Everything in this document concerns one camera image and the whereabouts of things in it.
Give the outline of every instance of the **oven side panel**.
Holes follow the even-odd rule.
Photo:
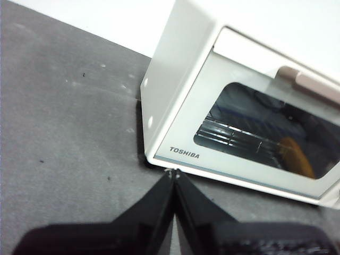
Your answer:
[[[151,163],[220,29],[191,1],[176,1],[141,83],[144,150]]]

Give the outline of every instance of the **oven handle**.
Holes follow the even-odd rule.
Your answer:
[[[275,79],[281,78],[289,81],[295,90],[308,94],[319,100],[327,101],[331,104],[336,104],[340,107],[340,90],[332,88],[321,81],[318,81],[310,76],[305,75],[301,71],[282,66],[275,76]]]

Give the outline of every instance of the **white wall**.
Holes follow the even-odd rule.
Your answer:
[[[152,57],[175,0],[12,0]]]

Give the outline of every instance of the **oven door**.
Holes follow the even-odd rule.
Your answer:
[[[338,105],[277,76],[212,50],[154,159],[320,199],[340,179]]]

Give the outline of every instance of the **wire rack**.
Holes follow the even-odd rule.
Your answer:
[[[291,148],[278,141],[287,136],[286,132],[232,114],[228,120],[228,124],[225,124],[209,113],[196,133],[196,142],[205,147],[284,169],[283,154]]]

